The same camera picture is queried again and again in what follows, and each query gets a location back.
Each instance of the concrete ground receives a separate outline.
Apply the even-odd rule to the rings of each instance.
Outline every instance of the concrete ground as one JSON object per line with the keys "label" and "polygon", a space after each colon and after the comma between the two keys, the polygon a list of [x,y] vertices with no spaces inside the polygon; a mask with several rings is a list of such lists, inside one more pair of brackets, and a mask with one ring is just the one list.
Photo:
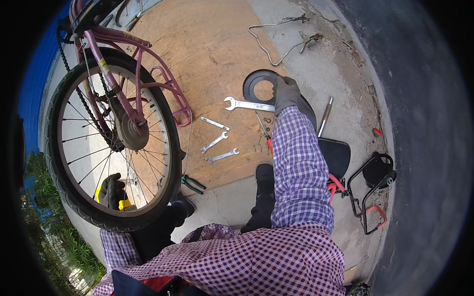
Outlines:
{"label": "concrete ground", "polygon": [[[302,54],[294,49],[283,61],[289,76],[300,86],[301,93],[313,107],[318,124],[330,96],[334,104],[324,137],[347,142],[351,147],[351,162],[346,179],[354,173],[373,151],[392,151],[386,147],[383,138],[374,138],[372,128],[380,128],[380,112],[376,107],[377,97],[373,86],[374,77],[368,73],[368,61],[360,61],[352,49],[346,45],[351,41],[350,34],[340,21],[324,18],[307,0],[248,0],[261,23],[276,23],[285,17],[296,17],[306,13],[309,22],[290,22],[279,27],[269,27],[266,33],[281,57],[293,44],[300,42],[299,32],[310,36],[321,33],[324,38],[306,49]],[[356,197],[362,198],[367,186],[362,177],[352,185]],[[255,204],[256,183],[254,177],[242,179],[219,188],[208,190],[204,195],[191,195],[189,199],[196,205],[195,214],[177,228],[172,239],[179,242],[190,231],[208,223],[230,226],[243,225],[250,218],[250,209]],[[379,205],[387,210],[387,195],[375,196],[367,202],[368,206]],[[354,280],[368,279],[383,233],[386,229],[364,235],[359,219],[354,217],[348,198],[339,195],[332,201],[335,209],[335,228],[332,239],[345,255],[346,269],[357,266]],[[86,242],[91,244],[97,257],[103,261],[99,230],[81,218],[69,213],[73,225],[78,228]],[[374,214],[369,219],[369,227],[374,227],[379,219]]]}

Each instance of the red screwdriver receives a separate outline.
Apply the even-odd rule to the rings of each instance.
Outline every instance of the red screwdriver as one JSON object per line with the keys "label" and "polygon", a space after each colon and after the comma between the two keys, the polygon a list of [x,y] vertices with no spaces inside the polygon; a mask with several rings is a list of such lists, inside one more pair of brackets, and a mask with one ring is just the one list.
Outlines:
{"label": "red screwdriver", "polygon": [[266,129],[265,129],[265,127],[264,127],[264,124],[263,124],[262,121],[260,120],[260,116],[258,116],[257,111],[255,111],[255,114],[257,114],[257,118],[258,118],[258,121],[260,121],[260,125],[262,126],[262,129],[264,129],[264,134],[265,134],[265,138],[267,139],[268,147],[270,148],[270,152],[271,152],[272,155],[273,155],[272,137],[270,137],[270,136],[268,135],[268,133],[266,132]]}

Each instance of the green bush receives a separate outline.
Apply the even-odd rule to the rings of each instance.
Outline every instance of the green bush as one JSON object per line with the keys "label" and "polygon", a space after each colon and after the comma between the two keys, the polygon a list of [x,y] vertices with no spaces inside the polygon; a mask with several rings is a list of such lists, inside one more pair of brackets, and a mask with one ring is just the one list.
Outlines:
{"label": "green bush", "polygon": [[[28,177],[33,177],[35,182],[31,191],[23,193],[22,209],[33,246],[57,288],[61,292],[80,295],[81,292],[69,281],[72,270],[78,269],[80,272],[76,278],[85,279],[91,287],[100,282],[106,270],[71,224],[42,153],[32,153],[28,157],[26,178]],[[49,209],[51,215],[40,219],[30,200],[33,192],[37,209]]]}

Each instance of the bicycle chain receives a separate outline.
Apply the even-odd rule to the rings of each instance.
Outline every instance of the bicycle chain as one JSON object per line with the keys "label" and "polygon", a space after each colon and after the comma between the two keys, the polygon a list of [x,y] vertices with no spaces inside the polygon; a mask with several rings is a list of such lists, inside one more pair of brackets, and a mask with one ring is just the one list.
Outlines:
{"label": "bicycle chain", "polygon": [[[61,58],[63,60],[63,63],[64,63],[64,66],[66,67],[66,71],[69,73],[69,71],[71,70],[71,68],[69,68],[69,64],[67,63],[67,60],[66,60],[66,55],[64,54],[64,50],[63,50],[63,47],[61,46],[61,41],[58,39],[58,37],[56,36],[56,42],[58,44],[58,49],[59,49],[59,54],[61,55]],[[105,81],[103,79],[103,76],[102,74],[100,75],[100,78],[102,80],[102,85],[104,86],[104,89],[106,90],[106,85],[105,85]],[[109,131],[109,132],[104,132],[101,128],[101,126],[99,125],[99,122],[97,121],[97,119],[95,119],[94,117],[94,114],[93,112],[91,111],[91,109],[89,108],[89,105],[87,105],[86,103],[86,100],[84,99],[84,96],[82,95],[82,92],[81,90],[79,89],[79,86],[76,87],[76,92],[77,92],[77,95],[79,96],[79,98],[81,99],[81,102],[82,104],[84,105],[84,108],[86,109],[87,113],[89,114],[89,116],[91,117],[91,120],[93,121],[95,127],[97,128],[97,130],[100,132],[100,135],[102,136],[102,138],[104,138],[105,142],[107,143],[107,145],[109,145],[109,147],[114,151],[114,152],[120,152],[122,150],[124,150],[124,145],[122,142],[119,142],[119,143],[112,143],[112,138],[113,138],[113,132],[112,131]]]}

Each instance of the open-end wrench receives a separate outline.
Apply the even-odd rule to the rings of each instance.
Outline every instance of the open-end wrench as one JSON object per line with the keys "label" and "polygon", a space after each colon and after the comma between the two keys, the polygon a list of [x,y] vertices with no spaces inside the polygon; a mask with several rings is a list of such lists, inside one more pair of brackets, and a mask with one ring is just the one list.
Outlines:
{"label": "open-end wrench", "polygon": [[225,154],[222,154],[222,155],[219,155],[219,156],[216,156],[216,157],[208,157],[208,158],[206,158],[206,160],[207,160],[207,161],[210,161],[209,164],[212,164],[213,162],[215,162],[215,161],[217,161],[217,160],[219,160],[219,159],[222,159],[222,158],[224,158],[224,157],[228,157],[228,156],[231,156],[231,155],[237,155],[237,154],[239,154],[239,153],[240,153],[240,151],[237,152],[237,148],[234,148],[234,150],[232,150],[231,152],[227,152],[227,153],[225,153]]}
{"label": "open-end wrench", "polygon": [[202,154],[206,153],[206,151],[211,148],[212,146],[214,146],[215,144],[217,144],[220,140],[223,140],[223,139],[227,139],[229,138],[228,135],[226,135],[227,132],[222,132],[222,134],[220,135],[219,138],[215,139],[214,141],[212,141],[211,144],[209,144],[207,147],[202,147],[201,150],[202,150]]}
{"label": "open-end wrench", "polygon": [[227,107],[226,108],[227,110],[234,110],[237,107],[241,107],[241,108],[249,108],[249,109],[257,109],[257,110],[275,112],[275,106],[272,106],[272,105],[237,101],[233,97],[225,98],[224,102],[226,102],[226,101],[230,101],[230,107]]}

